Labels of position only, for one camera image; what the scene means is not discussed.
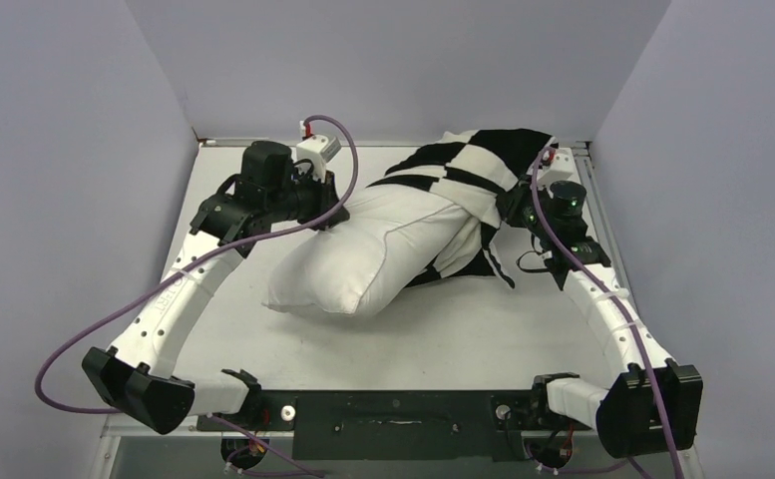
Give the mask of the white pillow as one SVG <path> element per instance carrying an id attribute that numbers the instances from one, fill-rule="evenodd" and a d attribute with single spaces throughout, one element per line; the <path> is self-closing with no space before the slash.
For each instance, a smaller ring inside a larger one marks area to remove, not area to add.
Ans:
<path id="1" fill-rule="evenodd" d="M 372 316 L 440 253 L 475 246 L 479 222 L 450 200 L 398 185 L 352 195 L 349 220 L 317 233 L 269 277 L 262 301 L 303 317 Z"/>

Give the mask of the black and white checkered pillowcase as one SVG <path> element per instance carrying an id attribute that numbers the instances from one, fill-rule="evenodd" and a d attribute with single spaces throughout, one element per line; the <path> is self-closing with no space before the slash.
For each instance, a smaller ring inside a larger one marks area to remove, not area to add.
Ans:
<path id="1" fill-rule="evenodd" d="M 497 201 L 515 188 L 537 155 L 558 146 L 555 136 L 531 129 L 446 132 L 371 183 L 371 187 L 401 186 L 434 194 L 470 216 L 406 285 L 414 287 L 449 277 L 494 276 L 514 288 L 516 283 L 504 270 L 493 245 L 502 226 Z"/>

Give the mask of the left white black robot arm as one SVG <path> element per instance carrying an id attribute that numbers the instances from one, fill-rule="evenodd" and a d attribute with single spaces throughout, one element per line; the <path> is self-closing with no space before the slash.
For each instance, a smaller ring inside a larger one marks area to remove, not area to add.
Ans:
<path id="1" fill-rule="evenodd" d="M 327 168 L 341 149 L 334 137 L 311 135 L 294 148 L 269 140 L 247 146 L 237 173 L 202 201 L 163 289 L 106 348 L 93 347 L 82 368 L 110 406 L 159 434 L 190 416 L 222 413 L 237 429 L 261 414 L 257 380 L 225 369 L 211 379 L 174 375 L 180 353 L 216 291 L 272 226 L 296 222 L 321 230 L 346 221 L 335 176 Z"/>

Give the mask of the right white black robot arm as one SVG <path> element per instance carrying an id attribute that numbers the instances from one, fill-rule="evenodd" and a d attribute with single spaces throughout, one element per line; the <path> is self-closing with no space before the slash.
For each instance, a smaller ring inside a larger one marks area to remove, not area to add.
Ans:
<path id="1" fill-rule="evenodd" d="M 591 383 L 575 373 L 536 377 L 528 413 L 542 427 L 564 417 L 593 429 L 613 458 L 692 447 L 703 380 L 680 365 L 637 315 L 610 257 L 587 232 L 585 188 L 557 181 L 544 188 L 521 181 L 499 200 L 505 223 L 526 229 L 559 290 L 592 331 L 608 374 Z"/>

